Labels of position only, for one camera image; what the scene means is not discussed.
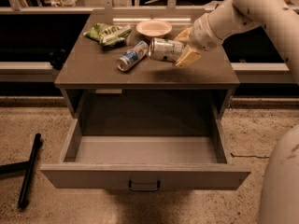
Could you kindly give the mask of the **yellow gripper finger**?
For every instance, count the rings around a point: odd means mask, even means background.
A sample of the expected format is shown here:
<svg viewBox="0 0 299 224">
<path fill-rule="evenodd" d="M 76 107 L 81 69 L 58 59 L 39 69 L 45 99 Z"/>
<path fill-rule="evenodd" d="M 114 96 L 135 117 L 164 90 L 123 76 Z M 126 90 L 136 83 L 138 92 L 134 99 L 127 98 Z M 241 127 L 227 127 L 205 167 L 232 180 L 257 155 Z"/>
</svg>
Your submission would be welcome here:
<svg viewBox="0 0 299 224">
<path fill-rule="evenodd" d="M 187 45 L 181 56 L 175 61 L 175 67 L 185 67 L 191 65 L 201 58 L 201 51 L 193 46 Z"/>
<path fill-rule="evenodd" d="M 187 27 L 175 37 L 175 40 L 184 44 L 189 44 L 191 42 L 190 33 L 191 27 Z"/>
</svg>

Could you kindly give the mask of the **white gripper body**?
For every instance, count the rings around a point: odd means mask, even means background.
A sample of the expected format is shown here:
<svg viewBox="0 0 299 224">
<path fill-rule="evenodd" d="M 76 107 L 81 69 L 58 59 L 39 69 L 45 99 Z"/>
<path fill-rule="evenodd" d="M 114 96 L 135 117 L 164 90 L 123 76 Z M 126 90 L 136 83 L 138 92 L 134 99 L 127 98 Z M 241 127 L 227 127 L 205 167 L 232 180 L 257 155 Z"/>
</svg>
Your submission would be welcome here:
<svg viewBox="0 0 299 224">
<path fill-rule="evenodd" d="M 194 46 L 203 51 L 212 51 L 222 44 L 211 29 L 207 13 L 193 23 L 189 38 Z"/>
</svg>

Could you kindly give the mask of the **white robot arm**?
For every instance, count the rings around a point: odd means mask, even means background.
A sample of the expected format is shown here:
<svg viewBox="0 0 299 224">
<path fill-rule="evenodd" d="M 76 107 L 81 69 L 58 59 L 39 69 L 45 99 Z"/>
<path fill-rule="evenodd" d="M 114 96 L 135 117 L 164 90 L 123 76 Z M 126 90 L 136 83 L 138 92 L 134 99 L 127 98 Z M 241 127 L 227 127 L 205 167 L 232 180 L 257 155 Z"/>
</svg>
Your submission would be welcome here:
<svg viewBox="0 0 299 224">
<path fill-rule="evenodd" d="M 299 14 L 284 0 L 225 0 L 177 40 L 208 51 L 234 34 L 262 26 L 299 82 Z M 281 136 L 263 177 L 258 224 L 299 224 L 299 126 Z"/>
</svg>

